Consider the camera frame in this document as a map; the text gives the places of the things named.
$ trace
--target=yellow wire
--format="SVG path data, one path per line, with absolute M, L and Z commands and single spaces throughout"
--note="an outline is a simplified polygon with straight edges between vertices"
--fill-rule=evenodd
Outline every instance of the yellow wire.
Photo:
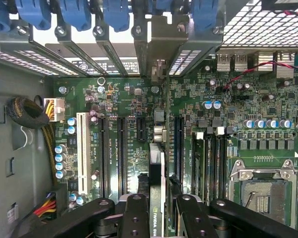
M 38 217 L 41 217 L 44 213 L 46 212 L 56 212 L 56 209 L 49 209 L 49 210 L 46 210 L 45 212 L 43 212 L 42 214 L 40 214 Z

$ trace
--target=motherboard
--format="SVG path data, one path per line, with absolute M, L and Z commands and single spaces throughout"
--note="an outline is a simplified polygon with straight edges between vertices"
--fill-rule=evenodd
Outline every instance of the motherboard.
M 216 65 L 205 60 L 163 85 L 146 78 L 56 79 L 55 97 L 66 109 L 66 120 L 56 123 L 56 143 L 64 147 L 58 178 L 68 184 L 69 208 L 150 194 L 143 183 L 155 143 L 165 154 L 166 177 L 176 176 L 181 192 L 206 205 L 227 198 L 298 230 L 298 70 L 277 78 L 274 68 L 258 69 L 226 89 L 239 72 Z M 164 233 L 172 234 L 165 224 Z

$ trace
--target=white power connector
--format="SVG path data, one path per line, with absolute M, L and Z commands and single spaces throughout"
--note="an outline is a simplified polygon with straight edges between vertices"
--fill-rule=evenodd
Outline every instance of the white power connector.
M 47 101 L 54 102 L 54 116 L 50 119 L 50 121 L 56 122 L 56 121 L 65 120 L 65 101 L 64 101 L 64 99 L 45 98 L 44 106 L 46 105 Z

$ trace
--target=white pci slot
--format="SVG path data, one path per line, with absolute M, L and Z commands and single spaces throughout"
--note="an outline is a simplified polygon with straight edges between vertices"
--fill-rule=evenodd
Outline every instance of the white pci slot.
M 88 194 L 91 189 L 89 114 L 77 113 L 76 119 L 78 193 Z

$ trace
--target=ventilation grille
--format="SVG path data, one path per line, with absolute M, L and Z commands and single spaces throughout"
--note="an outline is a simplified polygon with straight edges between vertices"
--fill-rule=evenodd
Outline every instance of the ventilation grille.
M 222 47 L 298 47 L 298 17 L 261 11 L 251 0 L 225 27 Z
M 183 50 L 173 64 L 169 75 L 180 75 L 201 51 Z
M 9 54 L 3 53 L 1 51 L 0 51 L 0 59 L 8 61 L 8 62 L 16 64 L 16 65 L 19 65 L 19 66 L 22 66 L 22 67 L 25 67 L 25 68 L 28 68 L 28 69 L 31 69 L 33 71 L 36 71 L 36 72 L 39 72 L 39 73 L 42 73 L 45 75 L 58 75 L 57 73 L 49 71 L 49 70 L 42 68 L 40 66 L 37 66 L 35 64 L 29 63 L 29 62 L 19 59 L 17 57 L 11 56 Z
M 58 63 L 44 57 L 44 56 L 34 52 L 34 51 L 15 51 L 15 52 L 17 52 L 17 53 L 19 53 L 23 56 L 29 57 L 30 59 L 33 59 L 35 61 L 38 61 L 38 62 L 40 62 L 40 63 L 42 63 L 42 64 L 44 64 L 44 65 L 46 65 L 50 68 L 53 68 L 53 69 L 55 69 L 59 72 L 64 73 L 66 75 L 78 75 L 74 71 L 72 71 L 72 70 L 70 70 L 70 69 L 68 69 L 68 68 L 66 68 L 66 67 L 64 67 L 64 66 L 62 66 L 62 65 L 60 65 L 60 64 L 58 64 Z

